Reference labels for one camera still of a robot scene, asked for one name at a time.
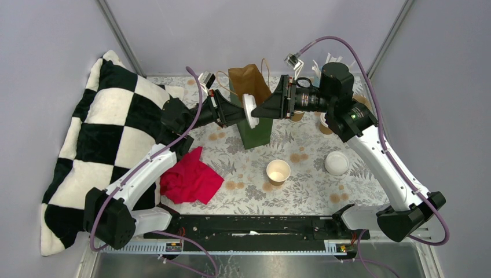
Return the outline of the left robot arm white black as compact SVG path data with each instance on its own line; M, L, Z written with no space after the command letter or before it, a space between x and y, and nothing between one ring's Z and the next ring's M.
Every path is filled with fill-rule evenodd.
M164 237L172 238L179 232L178 220L160 207L134 211L134 206L149 187L167 170L178 162L177 145L195 127L217 122L233 125L247 120L255 126L257 119L251 118L256 108L255 98L242 96L238 106L223 97L218 91L211 92L194 109L178 98L170 97L163 106L163 118L177 125L183 132L171 143L156 144L122 177L105 189L92 188L85 197L84 229L90 233L90 248L101 251L106 246L121 249L138 235L159 231Z

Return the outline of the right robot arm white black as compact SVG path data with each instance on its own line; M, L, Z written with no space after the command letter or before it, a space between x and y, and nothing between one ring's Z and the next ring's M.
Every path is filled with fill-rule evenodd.
M283 75L272 95L256 105L244 98L250 126L257 118L288 119L296 111L322 112L328 127L365 162L386 193L382 206L349 205L332 223L335 236L345 239L355 230L383 232L400 242L413 238L415 230L446 203L441 192L429 191L390 149L375 115L353 98L354 76L342 63L327 63L321 69L319 86L300 86Z

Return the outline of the white plastic cup lid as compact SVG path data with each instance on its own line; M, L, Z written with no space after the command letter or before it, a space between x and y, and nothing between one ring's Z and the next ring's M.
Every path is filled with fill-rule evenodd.
M326 113L321 113L320 114L320 124L326 128L328 128L328 123L326 119Z

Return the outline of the brown paper cup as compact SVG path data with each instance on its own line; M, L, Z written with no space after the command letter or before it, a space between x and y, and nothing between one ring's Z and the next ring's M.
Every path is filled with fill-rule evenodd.
M321 121L318 128L319 131L325 135L333 134L333 131L328 127L328 125L325 122Z
M286 161L276 159L266 166L266 175L273 186L280 186L290 177L291 168Z

